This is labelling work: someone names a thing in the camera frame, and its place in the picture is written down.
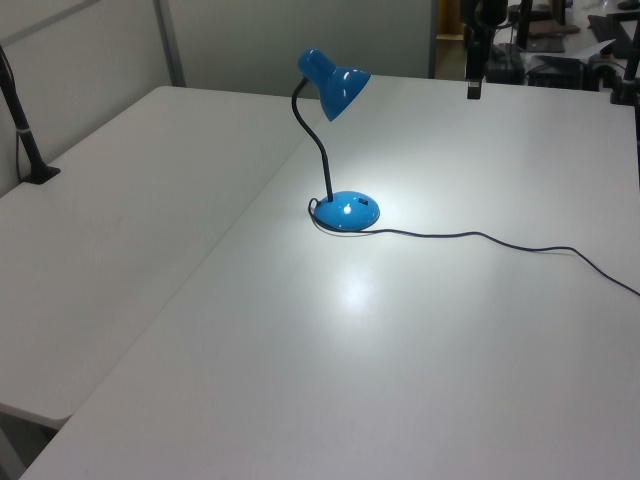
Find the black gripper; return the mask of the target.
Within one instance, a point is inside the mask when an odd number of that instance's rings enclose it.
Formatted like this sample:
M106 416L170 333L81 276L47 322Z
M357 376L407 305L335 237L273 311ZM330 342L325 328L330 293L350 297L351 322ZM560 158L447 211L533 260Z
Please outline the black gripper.
M482 81L486 77L493 48L495 30L507 19L507 0L460 0L460 21L466 30L467 98L481 98ZM474 31L482 29L481 39Z

